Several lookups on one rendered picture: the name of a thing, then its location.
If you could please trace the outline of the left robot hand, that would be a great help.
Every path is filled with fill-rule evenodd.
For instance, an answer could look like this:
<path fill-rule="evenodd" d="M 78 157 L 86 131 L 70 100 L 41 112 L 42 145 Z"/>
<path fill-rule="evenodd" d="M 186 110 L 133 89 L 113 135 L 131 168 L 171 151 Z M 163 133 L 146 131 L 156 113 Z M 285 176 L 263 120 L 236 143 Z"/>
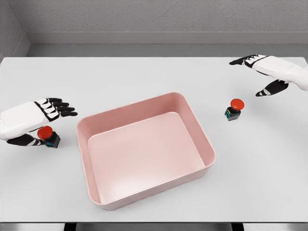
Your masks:
<path fill-rule="evenodd" d="M 29 133 L 67 116 L 77 116 L 77 112 L 59 98 L 23 103 L 0 113 L 0 140 L 18 146 L 46 145 L 47 138 Z"/>

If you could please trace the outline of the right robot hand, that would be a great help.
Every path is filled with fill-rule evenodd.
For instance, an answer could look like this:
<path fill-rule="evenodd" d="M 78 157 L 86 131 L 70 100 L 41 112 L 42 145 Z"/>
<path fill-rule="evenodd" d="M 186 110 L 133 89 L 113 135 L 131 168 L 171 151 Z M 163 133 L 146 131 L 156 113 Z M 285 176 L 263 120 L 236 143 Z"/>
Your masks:
<path fill-rule="evenodd" d="M 245 65 L 255 71 L 274 78 L 263 90 L 256 93 L 257 97 L 270 96 L 284 91 L 289 83 L 295 79 L 296 72 L 300 66 L 278 58 L 276 56 L 266 56 L 254 54 L 229 62 L 230 65 Z"/>

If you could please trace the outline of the pink plastic basket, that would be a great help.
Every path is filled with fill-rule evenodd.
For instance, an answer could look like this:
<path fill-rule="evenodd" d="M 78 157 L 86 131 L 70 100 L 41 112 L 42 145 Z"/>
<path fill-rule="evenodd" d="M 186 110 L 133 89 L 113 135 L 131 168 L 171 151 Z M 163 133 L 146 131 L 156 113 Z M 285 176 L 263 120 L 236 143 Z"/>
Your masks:
<path fill-rule="evenodd" d="M 216 160 L 177 92 L 86 116 L 76 131 L 89 198 L 108 211 L 200 178 Z"/>

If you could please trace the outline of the red button industrial switch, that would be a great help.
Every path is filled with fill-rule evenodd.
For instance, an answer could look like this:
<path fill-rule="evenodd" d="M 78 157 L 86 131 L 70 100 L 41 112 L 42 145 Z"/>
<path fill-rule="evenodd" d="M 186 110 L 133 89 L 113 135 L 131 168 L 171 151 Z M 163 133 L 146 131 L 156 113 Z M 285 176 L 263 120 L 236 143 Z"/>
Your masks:
<path fill-rule="evenodd" d="M 40 139 L 46 142 L 47 147 L 58 148 L 60 136 L 50 126 L 43 126 L 37 131 Z"/>
<path fill-rule="evenodd" d="M 241 110 L 244 108 L 244 102 L 241 99 L 235 98 L 232 99 L 230 102 L 230 106 L 225 111 L 225 116 L 229 121 L 237 119 L 240 114 Z"/>

